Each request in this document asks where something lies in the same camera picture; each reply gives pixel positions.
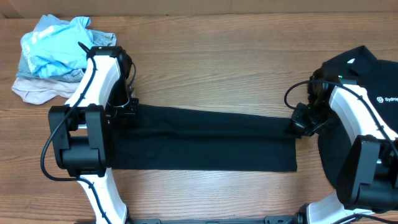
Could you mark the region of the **black t-shirt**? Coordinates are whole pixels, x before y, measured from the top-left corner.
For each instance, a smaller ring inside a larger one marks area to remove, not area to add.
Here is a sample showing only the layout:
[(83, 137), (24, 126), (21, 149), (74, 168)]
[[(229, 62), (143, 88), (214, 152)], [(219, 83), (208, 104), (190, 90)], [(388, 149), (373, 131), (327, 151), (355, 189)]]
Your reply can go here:
[(297, 171), (288, 118), (140, 105), (113, 129), (114, 169)]

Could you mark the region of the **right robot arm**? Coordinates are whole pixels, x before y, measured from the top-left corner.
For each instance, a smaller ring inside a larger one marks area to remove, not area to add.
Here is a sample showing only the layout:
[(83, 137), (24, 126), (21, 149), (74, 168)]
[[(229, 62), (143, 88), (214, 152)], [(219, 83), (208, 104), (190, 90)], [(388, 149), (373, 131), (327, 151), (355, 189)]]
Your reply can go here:
[(347, 70), (316, 70), (308, 103), (294, 106), (292, 128), (318, 134), (334, 192), (302, 207), (296, 223), (350, 223), (397, 210), (397, 130), (371, 101), (371, 89)]

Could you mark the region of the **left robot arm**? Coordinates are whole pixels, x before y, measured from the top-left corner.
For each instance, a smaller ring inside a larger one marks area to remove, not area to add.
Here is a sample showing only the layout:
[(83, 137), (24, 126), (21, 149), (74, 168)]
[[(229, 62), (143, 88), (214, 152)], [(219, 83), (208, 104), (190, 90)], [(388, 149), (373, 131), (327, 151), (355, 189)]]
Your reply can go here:
[(76, 92), (49, 110), (50, 136), (40, 157), (48, 179), (77, 182), (95, 213), (95, 223), (130, 223), (112, 166), (116, 157), (112, 125), (136, 114), (139, 100), (127, 82), (136, 66), (120, 46), (80, 47), (87, 69)]

